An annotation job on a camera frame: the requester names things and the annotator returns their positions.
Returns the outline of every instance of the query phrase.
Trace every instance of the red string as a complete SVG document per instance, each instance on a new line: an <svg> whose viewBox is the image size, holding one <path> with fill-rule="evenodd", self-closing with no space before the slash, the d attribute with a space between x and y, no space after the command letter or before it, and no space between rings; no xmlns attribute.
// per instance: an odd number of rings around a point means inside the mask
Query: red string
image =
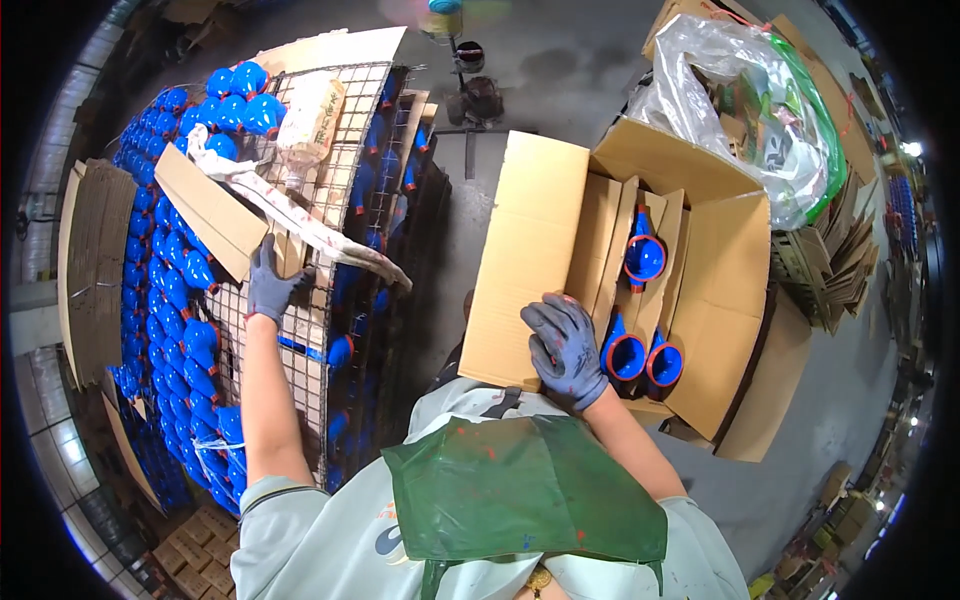
<svg viewBox="0 0 960 600"><path fill-rule="evenodd" d="M725 15L727 15L727 16L730 16L730 17L733 18L733 20L737 21L737 22L740 23L741 25L746 25L747 27L757 27L757 25L754 25L753 23L751 23L751 22L748 21L747 19L743 18L742 16L740 16L740 15L737 14L736 12L725 11L725 10L723 10L723 9L717 9L716 11L710 11L710 18L711 18L711 19L715 19L715 18L717 17L717 15L719 15L719 14L725 14ZM759 29L760 29L762 32L768 32L768 31L770 31L770 27L771 27L770 23L767 23L766 25L764 25L763 27L760 27Z"/></svg>

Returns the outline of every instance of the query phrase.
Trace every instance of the worker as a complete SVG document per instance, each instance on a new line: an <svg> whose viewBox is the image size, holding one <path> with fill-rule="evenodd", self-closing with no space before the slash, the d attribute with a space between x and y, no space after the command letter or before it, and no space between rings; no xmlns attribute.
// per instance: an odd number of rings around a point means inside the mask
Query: worker
<svg viewBox="0 0 960 600"><path fill-rule="evenodd" d="M249 486L240 500L240 549L230 560L237 598L417 599L423 562L404 553L391 472L383 458L332 496L314 484L307 467L276 336L291 293L311 275L278 277L273 247L268 235L251 264L241 391ZM530 348L543 383L572 398L576 415L596 440L665 511L663 597L748 598L720 531L687 497L677 472L601 373L593 325L579 302L545 294L520 317L534 331ZM451 416L476 421L498 407L502 419L566 415L546 397L528 393L504 411L504 396L491 394L491 386L478 381L455 378L417 402L407 442ZM630 511L623 507L625 517ZM437 597L660 597L657 577L646 565L564 554L512 556L452 566Z"/></svg>

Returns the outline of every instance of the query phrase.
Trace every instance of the glove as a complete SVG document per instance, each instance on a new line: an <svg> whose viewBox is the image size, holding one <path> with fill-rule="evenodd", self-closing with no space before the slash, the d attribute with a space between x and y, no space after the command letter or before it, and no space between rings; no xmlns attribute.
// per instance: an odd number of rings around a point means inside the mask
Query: glove
<svg viewBox="0 0 960 600"><path fill-rule="evenodd" d="M280 320L290 304L290 295L294 290L308 283L312 284L316 272L302 269L289 279L276 274L276 252L274 235L268 234L250 259L250 287L247 291L247 319L256 313L270 317L277 329L282 329Z"/></svg>
<svg viewBox="0 0 960 600"><path fill-rule="evenodd" d="M543 302L520 309L520 318L534 330L529 344L537 375L554 392L572 396L574 409L585 410L607 387L587 311L570 296L544 294Z"/></svg>

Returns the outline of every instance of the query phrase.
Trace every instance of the gold pendant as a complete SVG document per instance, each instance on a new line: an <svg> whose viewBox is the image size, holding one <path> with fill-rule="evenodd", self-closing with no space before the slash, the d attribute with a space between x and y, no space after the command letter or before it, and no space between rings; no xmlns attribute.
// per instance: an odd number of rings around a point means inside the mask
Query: gold pendant
<svg viewBox="0 0 960 600"><path fill-rule="evenodd" d="M550 585L553 575L542 564L537 563L530 577L527 578L527 587L534 592L534 598L540 598L540 591Z"/></svg>

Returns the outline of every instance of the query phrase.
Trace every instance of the green apron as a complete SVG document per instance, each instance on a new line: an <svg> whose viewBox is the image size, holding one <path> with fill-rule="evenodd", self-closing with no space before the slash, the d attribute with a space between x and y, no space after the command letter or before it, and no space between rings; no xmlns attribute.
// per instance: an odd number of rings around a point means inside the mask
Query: green apron
<svg viewBox="0 0 960 600"><path fill-rule="evenodd" d="M666 513L580 420L454 417L383 457L423 600L451 566L522 552L646 564L662 594Z"/></svg>

